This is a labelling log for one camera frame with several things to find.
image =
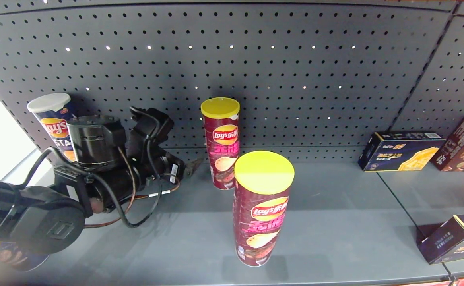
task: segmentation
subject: lay's chip can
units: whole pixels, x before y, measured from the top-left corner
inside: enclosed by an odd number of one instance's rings
[[[235,163],[235,252],[244,264],[264,265],[285,219],[294,168],[280,154],[254,151]]]
[[[239,157],[239,103],[215,97],[201,105],[212,182],[220,190],[235,186],[234,165]]]
[[[27,109],[36,116],[64,156],[74,162],[76,157],[68,130],[68,120],[76,116],[70,95],[67,93],[43,95],[28,103]]]
[[[49,256],[32,253],[20,248],[14,242],[0,241],[0,262],[17,271],[27,272],[33,270],[43,264]]]

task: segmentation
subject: lay's logo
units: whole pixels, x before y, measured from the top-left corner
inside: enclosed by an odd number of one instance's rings
[[[238,137],[239,128],[233,124],[221,125],[212,132],[214,141],[221,145],[232,145],[237,141]]]
[[[251,209],[251,216],[260,221],[268,221],[282,215],[288,204],[288,197],[278,197],[259,203]]]
[[[66,138],[68,137],[68,122],[65,119],[47,117],[40,120],[41,125],[45,128],[46,132],[53,138]]]

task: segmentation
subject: label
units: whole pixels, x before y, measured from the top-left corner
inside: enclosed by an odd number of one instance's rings
[[[40,122],[46,132],[52,137],[66,138],[70,135],[68,131],[68,122],[65,119],[48,117],[41,119]]]
[[[268,232],[279,228],[285,219],[285,213],[275,219],[268,221],[252,220],[247,224],[248,228],[243,228],[243,232]]]
[[[232,145],[237,141],[239,128],[237,125],[222,125],[212,132],[212,139],[221,145]]]
[[[235,161],[239,157],[239,116],[212,119],[204,116],[205,141],[212,182],[220,190],[235,184]]]
[[[179,170],[179,166],[175,165],[175,164],[172,164],[172,174],[174,176],[177,176],[177,170]],[[170,176],[170,183],[175,183],[175,178]]]
[[[425,135],[430,139],[440,139],[440,138],[442,138],[437,133],[425,133]]]
[[[246,256],[244,255],[244,248],[242,248],[241,246],[239,246],[237,248],[237,255],[241,258],[241,259],[246,259]]]
[[[285,212],[287,203],[288,197],[279,197],[270,201],[264,201],[251,209],[251,216],[261,221],[275,219]]]

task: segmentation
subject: red chip can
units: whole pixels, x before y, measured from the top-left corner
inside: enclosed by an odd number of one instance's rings
[[[53,143],[69,161],[76,161],[68,130],[68,121],[76,117],[70,95],[67,93],[51,93],[40,96],[27,104],[27,109],[37,120]]]
[[[239,103],[215,97],[204,101],[200,109],[212,182],[220,190],[230,190],[235,186],[234,165],[239,157]]]
[[[264,265],[285,219],[294,168],[280,154],[254,151],[235,163],[235,252],[244,264]]]

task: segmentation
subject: blue chip can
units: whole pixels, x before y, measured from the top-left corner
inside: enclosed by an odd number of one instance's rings
[[[17,271],[30,271],[43,264],[49,256],[31,253],[14,242],[0,241],[0,261]]]
[[[43,95],[27,104],[27,109],[36,116],[57,148],[69,161],[74,162],[74,150],[68,131],[68,120],[76,117],[70,95],[52,93]]]

